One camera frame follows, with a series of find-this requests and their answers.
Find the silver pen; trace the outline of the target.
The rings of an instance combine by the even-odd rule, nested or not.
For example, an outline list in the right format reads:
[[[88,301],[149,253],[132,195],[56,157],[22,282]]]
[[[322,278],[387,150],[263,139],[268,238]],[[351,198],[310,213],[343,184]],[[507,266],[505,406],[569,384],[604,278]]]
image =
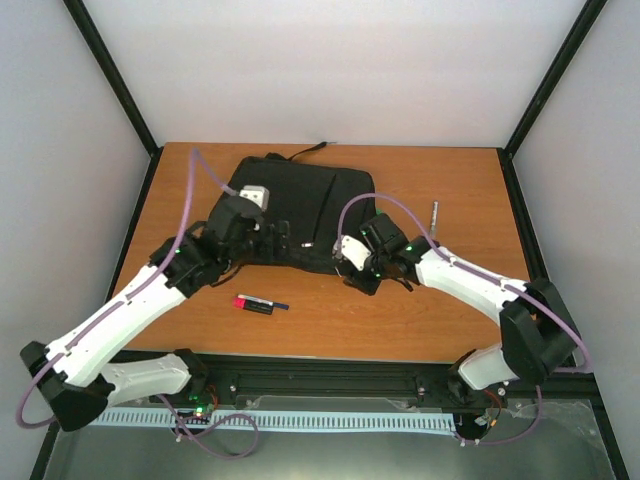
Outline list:
[[[435,200],[433,202],[431,221],[430,221],[430,230],[429,230],[431,237],[436,236],[438,212],[439,212],[439,202]]]

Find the black student bag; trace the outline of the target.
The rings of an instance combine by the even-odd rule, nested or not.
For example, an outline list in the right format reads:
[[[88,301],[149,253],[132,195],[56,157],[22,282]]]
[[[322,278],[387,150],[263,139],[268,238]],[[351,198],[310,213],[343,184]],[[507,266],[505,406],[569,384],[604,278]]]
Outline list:
[[[268,209],[239,196],[245,185],[266,187]],[[269,153],[242,159],[208,218],[187,230],[183,244],[194,254],[199,278],[221,283],[222,275],[245,265],[291,267],[332,275],[333,246],[341,235],[357,237],[376,214],[372,176],[362,170],[300,163]],[[241,263],[240,228],[290,223],[287,263]]]

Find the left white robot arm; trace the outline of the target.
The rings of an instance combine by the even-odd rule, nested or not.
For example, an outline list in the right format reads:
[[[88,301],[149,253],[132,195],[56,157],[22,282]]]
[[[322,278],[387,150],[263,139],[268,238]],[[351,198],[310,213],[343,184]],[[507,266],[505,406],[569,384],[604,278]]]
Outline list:
[[[81,429],[108,407],[158,394],[201,400],[208,370],[189,349],[151,360],[113,357],[153,321],[204,287],[232,279],[260,253],[273,251],[264,221],[269,192],[246,186],[223,198],[207,221],[168,239],[130,283],[81,325],[49,344],[20,352],[38,389],[65,432]]]

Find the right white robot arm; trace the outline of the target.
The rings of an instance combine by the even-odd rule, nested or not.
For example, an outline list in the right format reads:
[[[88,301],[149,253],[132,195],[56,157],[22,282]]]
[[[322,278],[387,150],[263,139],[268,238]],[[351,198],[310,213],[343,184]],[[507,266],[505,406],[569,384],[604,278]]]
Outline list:
[[[445,293],[492,320],[498,343],[474,349],[450,368],[452,401],[468,405],[477,392],[504,382],[542,384],[578,347],[579,334],[556,287],[547,279],[511,279],[455,256],[424,235],[408,239],[386,214],[365,222],[358,237],[341,234],[333,253],[346,285],[374,295],[393,280],[407,290]]]

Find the pink cap black highlighter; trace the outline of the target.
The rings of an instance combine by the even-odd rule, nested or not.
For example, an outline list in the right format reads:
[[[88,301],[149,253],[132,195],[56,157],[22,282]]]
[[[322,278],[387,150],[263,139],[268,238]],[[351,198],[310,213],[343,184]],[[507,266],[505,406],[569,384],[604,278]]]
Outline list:
[[[271,315],[274,310],[274,307],[271,304],[250,300],[246,298],[241,298],[239,296],[234,298],[233,306],[240,310],[245,310],[245,311],[264,314],[264,315]]]

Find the black aluminium rail base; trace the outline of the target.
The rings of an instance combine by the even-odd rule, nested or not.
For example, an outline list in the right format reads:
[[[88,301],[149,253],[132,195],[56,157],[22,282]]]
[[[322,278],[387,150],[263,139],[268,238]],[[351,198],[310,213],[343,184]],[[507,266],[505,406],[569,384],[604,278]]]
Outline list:
[[[450,392],[448,364],[196,354],[219,401],[240,409],[262,396],[386,398],[444,412],[480,411],[498,394],[468,392],[460,402]]]

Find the left black frame post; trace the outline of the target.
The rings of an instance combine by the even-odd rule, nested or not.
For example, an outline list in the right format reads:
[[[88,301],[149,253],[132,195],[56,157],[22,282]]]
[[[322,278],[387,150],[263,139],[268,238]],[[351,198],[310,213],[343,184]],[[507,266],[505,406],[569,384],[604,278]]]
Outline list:
[[[81,0],[63,0],[62,3],[129,120],[131,127],[149,157],[150,165],[155,166],[161,154],[161,148],[147,125],[85,2]]]

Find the black frame post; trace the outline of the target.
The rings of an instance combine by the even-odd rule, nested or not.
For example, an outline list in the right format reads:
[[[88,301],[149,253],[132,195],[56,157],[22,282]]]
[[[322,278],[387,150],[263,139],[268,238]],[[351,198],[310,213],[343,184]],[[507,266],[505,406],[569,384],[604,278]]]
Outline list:
[[[607,0],[584,2],[504,147],[508,159],[512,160],[524,143],[606,4]]]
[[[129,120],[131,127],[149,157],[150,165],[155,166],[161,154],[161,148],[147,125],[85,2],[81,0],[63,0],[62,3]]]

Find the right black frame post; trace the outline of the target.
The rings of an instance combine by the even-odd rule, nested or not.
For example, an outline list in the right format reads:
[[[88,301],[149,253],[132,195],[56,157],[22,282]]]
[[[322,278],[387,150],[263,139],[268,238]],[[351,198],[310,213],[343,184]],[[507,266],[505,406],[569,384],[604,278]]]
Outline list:
[[[504,147],[508,159],[512,160],[524,143],[606,4],[607,0],[584,2]]]

